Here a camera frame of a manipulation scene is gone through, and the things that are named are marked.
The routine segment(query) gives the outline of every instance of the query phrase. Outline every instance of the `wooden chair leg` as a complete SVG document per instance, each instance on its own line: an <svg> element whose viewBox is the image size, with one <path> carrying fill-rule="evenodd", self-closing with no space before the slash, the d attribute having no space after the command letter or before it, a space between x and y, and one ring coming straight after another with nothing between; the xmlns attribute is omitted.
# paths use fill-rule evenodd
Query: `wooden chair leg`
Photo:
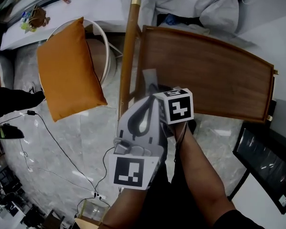
<svg viewBox="0 0 286 229"><path fill-rule="evenodd" d="M126 27L126 35L123 50L120 96L119 96L119 116L128 109L130 80L133 67L133 53L136 36L141 32L138 29L138 17L141 0L132 0Z"/></svg>

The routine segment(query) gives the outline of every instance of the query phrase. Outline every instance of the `forearm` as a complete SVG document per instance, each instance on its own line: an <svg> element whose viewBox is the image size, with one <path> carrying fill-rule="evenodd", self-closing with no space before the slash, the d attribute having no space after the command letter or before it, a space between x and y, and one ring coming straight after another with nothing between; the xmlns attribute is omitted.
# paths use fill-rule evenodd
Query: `forearm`
<svg viewBox="0 0 286 229"><path fill-rule="evenodd" d="M125 188L104 217L100 228L131 228L138 219L147 190Z"/></svg>
<svg viewBox="0 0 286 229"><path fill-rule="evenodd" d="M180 146L180 159L188 187L210 225L224 213L235 209L226 198L220 177L188 128Z"/></svg>

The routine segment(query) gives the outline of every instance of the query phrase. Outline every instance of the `apriltag cube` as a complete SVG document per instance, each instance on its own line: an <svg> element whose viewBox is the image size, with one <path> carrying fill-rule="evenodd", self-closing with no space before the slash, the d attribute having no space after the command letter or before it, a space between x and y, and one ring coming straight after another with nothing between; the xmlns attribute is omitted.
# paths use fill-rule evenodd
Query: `apriltag cube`
<svg viewBox="0 0 286 229"><path fill-rule="evenodd" d="M187 88L157 93L160 119L170 124L194 119L193 95Z"/></svg>

